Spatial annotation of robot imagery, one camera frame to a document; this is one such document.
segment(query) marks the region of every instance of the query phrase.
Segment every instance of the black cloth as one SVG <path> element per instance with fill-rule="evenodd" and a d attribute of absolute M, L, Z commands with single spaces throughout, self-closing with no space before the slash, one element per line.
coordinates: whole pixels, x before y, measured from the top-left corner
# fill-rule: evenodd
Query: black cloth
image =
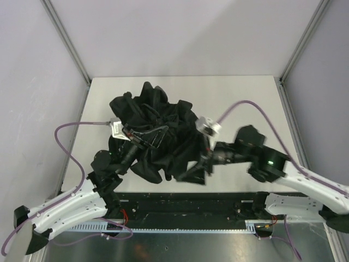
<path fill-rule="evenodd" d="M 110 107 L 122 124 L 128 124 L 134 131 L 169 127 L 159 147 L 143 150 L 137 157 L 137 163 L 131 166 L 131 170 L 140 177 L 151 183 L 160 183 L 162 178 L 158 171 L 163 169 L 166 179 L 170 180 L 186 172 L 189 161 L 199 159 L 201 135 L 196 130 L 197 117 L 191 110 L 190 102 L 179 100 L 177 104 L 171 104 L 164 90 L 145 82 L 140 96 L 132 97 L 127 92 L 113 99 Z M 114 156 L 120 156 L 130 144 L 130 141 L 110 137 L 109 151 Z"/>

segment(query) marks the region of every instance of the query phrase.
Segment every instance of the wire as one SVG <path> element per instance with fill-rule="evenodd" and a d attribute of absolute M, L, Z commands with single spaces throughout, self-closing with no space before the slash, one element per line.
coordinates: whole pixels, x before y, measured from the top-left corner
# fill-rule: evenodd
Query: wire
<path fill-rule="evenodd" d="M 275 225 L 277 222 L 278 222 L 277 216 L 273 216 L 273 224 L 272 225 Z"/>
<path fill-rule="evenodd" d="M 123 214 L 123 216 L 124 216 L 124 218 L 123 218 L 123 223 L 124 223 L 124 225 L 126 225 L 126 216 L 125 216 L 125 213 L 124 212 L 122 212 L 122 210 L 120 210 L 120 212 Z"/>
<path fill-rule="evenodd" d="M 241 101 L 238 101 L 234 104 L 232 104 L 222 115 L 221 117 L 217 120 L 217 123 L 218 124 L 221 124 L 224 119 L 239 105 L 241 104 L 250 104 L 250 105 L 253 105 L 256 109 L 258 109 L 258 111 L 264 116 L 264 118 L 266 119 L 266 121 L 268 122 L 270 128 L 272 129 L 274 135 L 276 136 L 276 138 L 278 139 L 282 149 L 286 152 L 286 154 L 288 155 L 288 157 L 290 158 L 290 161 L 291 163 L 293 164 L 293 166 L 298 170 L 298 172 L 300 172 L 301 174 L 303 174 L 304 176 L 306 176 L 307 178 L 309 179 L 312 179 L 314 181 L 316 181 L 317 183 L 319 184 L 322 184 L 326 187 L 329 187 L 331 188 L 332 190 L 335 190 L 337 191 L 338 193 L 342 194 L 342 195 L 345 195 L 345 196 L 349 196 L 348 192 L 346 192 L 345 190 L 342 190 L 332 184 L 329 184 L 325 181 L 322 181 L 321 179 L 317 178 L 317 177 L 314 177 L 314 176 L 311 176 L 310 174 L 308 174 L 307 172 L 305 172 L 295 161 L 295 159 L 291 156 L 289 150 L 287 149 L 286 145 L 284 144 L 284 142 L 282 141 L 279 133 L 276 131 L 274 125 L 272 124 L 272 122 L 270 121 L 269 117 L 267 116 L 267 114 L 264 112 L 264 110 L 259 106 L 257 105 L 255 102 L 253 101 L 250 101 L 250 100 L 241 100 Z"/>
<path fill-rule="evenodd" d="M 50 242 L 52 242 L 54 245 L 56 246 L 59 246 L 59 247 L 69 247 L 69 246 L 72 246 L 72 245 L 75 245 L 75 244 L 78 244 L 86 239 L 89 239 L 91 237 L 95 237 L 95 236 L 102 236 L 102 237 L 105 237 L 107 240 L 109 239 L 115 239 L 115 240 L 125 240 L 125 239 L 129 239 L 130 237 L 133 236 L 133 232 L 130 228 L 126 227 L 125 225 L 122 225 L 122 224 L 119 224 L 119 223 L 116 223 L 116 222 L 113 222 L 111 220 L 108 220 L 108 219 L 105 219 L 105 218 L 98 218 L 98 219 L 101 219 L 101 220 L 104 220 L 110 224 L 113 224 L 113 225 L 116 225 L 118 227 L 121 227 L 122 229 L 126 229 L 130 235 L 126 236 L 126 237 L 114 237 L 114 236 L 109 236 L 109 235 L 106 235 L 106 234 L 103 234 L 102 232 L 101 233 L 95 233 L 95 234 L 90 234 L 88 236 L 85 236 L 79 240 L 76 240 L 74 242 L 71 242 L 71 243 L 57 243 L 56 241 L 54 240 L 51 240 Z"/>
<path fill-rule="evenodd" d="M 256 233 L 256 237 L 258 237 L 259 240 L 265 240 L 265 239 L 277 239 L 277 240 L 281 240 L 282 242 L 288 244 L 291 248 L 292 248 L 292 251 L 294 252 L 296 258 L 299 260 L 299 261 L 302 261 L 302 256 L 300 255 L 300 253 L 298 252 L 298 250 L 295 248 L 294 246 L 294 243 L 291 239 L 291 236 L 290 236 L 290 232 L 288 231 L 288 226 L 287 226 L 287 223 L 286 223 L 286 217 L 285 216 L 285 220 L 284 220 L 284 225 L 285 225 L 285 230 L 286 230 L 286 235 L 287 235 L 287 238 L 288 238 L 288 241 L 286 239 L 283 239 L 282 237 L 278 237 L 278 236 L 273 236 L 274 234 L 274 228 L 273 227 L 273 231 L 272 231 L 272 234 L 270 236 L 267 236 L 267 237 L 260 237 L 258 236 L 258 234 Z"/>
<path fill-rule="evenodd" d="M 82 184 L 85 180 L 85 171 L 82 167 L 82 165 L 71 155 L 71 153 L 65 149 L 65 147 L 62 145 L 62 143 L 59 141 L 58 139 L 58 131 L 61 130 L 64 127 L 69 127 L 69 126 L 79 126 L 79 125 L 97 125 L 97 126 L 104 126 L 104 125 L 109 125 L 109 122 L 72 122 L 72 123 L 67 123 L 67 124 L 63 124 L 59 127 L 56 128 L 55 130 L 55 140 L 57 142 L 57 144 L 60 146 L 60 148 L 63 150 L 63 152 L 65 154 L 67 154 L 67 156 L 74 162 L 77 164 L 77 166 L 80 168 L 81 170 L 81 180 L 80 183 L 78 184 L 78 186 L 74 189 L 73 193 L 76 193 L 77 191 L 79 191 L 79 189 L 82 187 Z M 33 214 L 32 216 L 30 216 L 29 218 L 27 218 L 25 221 L 23 221 L 21 224 L 19 224 L 11 233 L 10 235 L 6 238 L 4 244 L 1 247 L 1 255 L 3 255 L 4 257 L 6 257 L 7 253 L 6 253 L 6 246 L 9 243 L 9 241 L 12 239 L 12 237 L 22 228 L 22 226 L 27 222 L 32 220 L 34 217 L 36 217 L 39 214 L 44 213 L 45 211 L 47 211 L 48 209 L 60 204 L 61 202 L 69 199 L 71 197 L 71 194 L 59 199 L 57 202 L 52 203 L 51 205 L 46 206 L 45 208 L 43 208 L 41 211 Z"/>
<path fill-rule="evenodd" d="M 287 220 L 287 215 L 285 215 L 284 225 L 285 225 L 285 230 L 286 230 L 286 235 L 287 235 L 288 241 L 290 242 L 290 246 L 292 247 L 292 250 L 293 250 L 294 254 L 296 255 L 296 257 L 298 258 L 298 260 L 302 261 L 302 257 L 300 256 L 299 252 L 294 247 L 294 243 L 293 243 L 293 240 L 291 239 L 291 235 L 290 235 L 290 232 L 288 230 L 288 225 L 287 225 L 286 220 Z"/>
<path fill-rule="evenodd" d="M 126 225 L 129 221 L 129 217 L 128 217 L 125 209 L 121 209 L 121 212 L 124 214 L 124 218 L 126 218 L 126 221 L 124 223 L 124 225 Z"/>

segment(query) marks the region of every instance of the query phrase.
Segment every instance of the black base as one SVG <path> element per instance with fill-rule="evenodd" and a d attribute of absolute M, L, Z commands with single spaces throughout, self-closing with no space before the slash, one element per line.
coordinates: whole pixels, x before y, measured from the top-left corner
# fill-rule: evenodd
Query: black base
<path fill-rule="evenodd" d="M 326 225 L 330 228 L 349 234 L 349 215 L 336 214 L 326 206 L 323 207 L 319 214 L 326 220 Z"/>
<path fill-rule="evenodd" d="M 298 193 L 280 193 L 297 195 Z M 138 229 L 244 229 L 245 220 L 269 220 L 267 192 L 258 193 L 118 193 L 129 223 Z"/>
<path fill-rule="evenodd" d="M 30 210 L 26 206 L 20 206 L 14 211 L 14 226 L 17 228 L 20 224 L 22 224 L 25 220 L 28 219 L 28 214 Z M 28 246 L 26 255 L 30 255 L 39 251 L 43 247 L 45 247 L 49 242 L 49 236 L 52 232 L 52 229 L 47 229 L 43 233 L 38 233 L 35 230 L 35 224 L 33 225 L 33 234 L 32 240 Z"/>

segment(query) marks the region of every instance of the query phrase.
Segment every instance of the metal frame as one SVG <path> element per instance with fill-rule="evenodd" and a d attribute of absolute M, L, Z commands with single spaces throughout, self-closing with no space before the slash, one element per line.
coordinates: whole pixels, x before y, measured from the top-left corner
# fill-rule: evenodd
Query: metal frame
<path fill-rule="evenodd" d="M 316 31 L 317 26 L 319 25 L 321 19 L 323 18 L 323 15 L 326 13 L 328 7 L 330 6 L 332 0 L 321 0 L 319 5 L 317 6 L 314 14 L 312 15 L 310 22 L 308 23 L 302 37 L 300 38 L 296 49 L 294 50 L 290 60 L 287 63 L 286 68 L 282 72 L 282 75 L 280 77 L 281 83 L 284 83 L 287 77 L 290 74 L 290 71 L 294 67 L 294 65 L 297 63 L 299 57 L 301 56 L 302 52 L 304 51 L 304 48 L 306 47 L 307 43 L 311 39 L 312 35 Z"/>
<path fill-rule="evenodd" d="M 75 49 L 73 43 L 71 42 L 61 20 L 59 19 L 59 16 L 58 16 L 55 8 L 53 7 L 51 1 L 50 0 L 40 0 L 40 1 L 43 4 L 44 9 L 46 10 L 48 16 L 50 17 L 51 22 L 54 25 L 55 29 L 57 30 L 57 33 L 59 34 L 61 40 L 63 41 L 63 44 L 67 48 L 67 51 L 71 55 L 71 58 L 73 59 L 81 76 L 85 80 L 86 84 L 88 86 L 90 86 L 91 79 L 88 76 L 88 73 L 87 73 L 83 63 L 81 62 L 81 59 L 80 59 L 79 55 L 77 54 L 76 49 Z"/>
<path fill-rule="evenodd" d="M 71 40 L 66 32 L 61 20 L 60 20 L 55 8 L 53 7 L 50 0 L 40 0 L 40 1 L 43 5 L 44 9 L 46 10 L 48 16 L 50 17 L 52 24 L 56 28 L 57 33 L 59 34 L 61 40 L 63 41 L 63 44 L 67 48 L 67 51 L 69 52 L 74 63 L 76 64 L 80 74 L 82 75 L 84 81 L 86 82 L 87 86 L 89 87 L 91 85 L 92 81 L 91 81 L 90 77 L 88 76 L 88 73 L 87 73 L 76 49 L 74 48 L 74 46 L 73 46 L 73 44 L 72 44 L 72 42 L 71 42 Z M 282 107 L 284 108 L 287 122 L 288 122 L 288 125 L 290 128 L 291 134 L 292 134 L 292 139 L 295 143 L 298 158 L 300 160 L 301 165 L 303 165 L 306 168 L 310 168 L 310 165 L 309 165 L 309 162 L 306 158 L 306 154 L 305 154 L 305 150 L 303 148 L 303 143 L 302 143 L 302 139 L 301 139 L 299 129 L 297 126 L 297 122 L 295 120 L 290 102 L 288 100 L 288 97 L 287 97 L 287 94 L 286 94 L 286 91 L 285 91 L 285 88 L 283 85 L 284 85 L 285 80 L 289 76 L 290 71 L 292 70 L 293 66 L 298 61 L 298 58 L 300 57 L 304 48 L 306 47 L 307 43 L 309 42 L 310 38 L 312 37 L 314 31 L 316 30 L 318 24 L 321 21 L 321 18 L 323 17 L 324 13 L 327 11 L 331 2 L 332 2 L 332 0 L 321 0 L 315 13 L 313 14 L 313 16 L 311 18 L 309 24 L 307 25 L 305 32 L 303 33 L 300 41 L 298 42 L 295 51 L 293 52 L 289 62 L 287 63 L 287 66 L 285 67 L 284 71 L 282 72 L 280 79 L 275 81 L 276 85 L 278 87 Z M 88 96 L 88 90 L 86 90 L 86 93 L 85 93 L 84 102 L 83 102 L 81 110 L 80 110 L 79 119 L 81 119 L 81 115 L 82 115 L 83 109 L 85 107 L 87 96 Z M 74 131 L 73 139 L 72 139 L 71 144 L 69 146 L 70 151 L 73 148 L 76 133 L 77 133 L 77 127 Z M 66 157 L 66 160 L 65 160 L 66 164 L 64 165 L 64 168 L 62 169 L 60 181 L 63 181 L 63 179 L 64 179 L 64 174 L 65 174 L 65 171 L 67 169 L 68 160 L 69 160 L 68 157 Z M 56 196 L 58 194 L 60 187 L 61 187 L 61 183 L 59 183 L 57 185 L 54 196 Z M 324 226 L 325 226 L 326 233 L 328 235 L 328 240 L 329 240 L 330 246 L 332 248 L 335 261 L 338 261 L 338 262 L 348 261 L 347 260 L 347 258 L 348 258 L 347 250 L 343 249 L 342 244 L 341 244 L 341 242 L 342 242 L 341 236 L 336 231 L 329 229 L 326 225 L 324 225 Z M 24 261 L 25 262 L 39 262 L 39 261 L 41 262 L 45 257 L 45 251 L 46 251 L 46 248 L 43 248 L 40 251 L 38 251 L 32 255 L 28 255 L 25 257 Z"/>
<path fill-rule="evenodd" d="M 292 139 L 294 141 L 294 146 L 296 148 L 296 152 L 299 157 L 299 162 L 302 166 L 309 169 L 309 162 L 305 156 L 302 138 L 300 136 L 298 125 L 294 117 L 290 101 L 287 97 L 286 88 L 284 87 L 284 84 L 282 84 L 280 80 L 276 80 L 275 82 L 279 91 L 282 107 L 284 108 L 284 111 L 285 111 L 287 123 L 288 123 L 288 126 L 290 127 Z M 327 238 L 332 249 L 334 260 L 336 262 L 349 261 L 348 250 L 345 247 L 345 244 L 342 240 L 341 235 L 337 231 L 329 228 L 326 224 L 324 224 L 324 228 L 326 230 Z"/>

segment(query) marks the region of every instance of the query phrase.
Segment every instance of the metal plate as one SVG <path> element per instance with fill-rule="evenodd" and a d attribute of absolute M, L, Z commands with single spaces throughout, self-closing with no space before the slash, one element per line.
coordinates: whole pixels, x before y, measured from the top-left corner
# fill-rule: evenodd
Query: metal plate
<path fill-rule="evenodd" d="M 322 224 L 291 224 L 296 248 L 306 262 L 334 262 Z M 73 242 L 86 233 L 66 232 L 55 240 Z M 275 236 L 286 237 L 282 223 Z M 93 237 L 70 247 L 49 244 L 46 262 L 296 262 L 288 245 L 279 240 L 259 241 L 251 234 L 134 234 L 125 241 Z"/>
<path fill-rule="evenodd" d="M 79 225 L 72 227 L 67 230 L 67 232 L 101 232 L 101 233 L 118 233 L 120 230 L 110 230 L 107 228 L 108 222 L 85 222 Z M 200 230 L 200 229 L 135 229 L 131 228 L 133 233 L 178 233 L 178 234 L 254 234 L 256 232 L 255 226 L 253 223 L 245 222 L 245 229 L 224 229 L 224 230 Z"/>

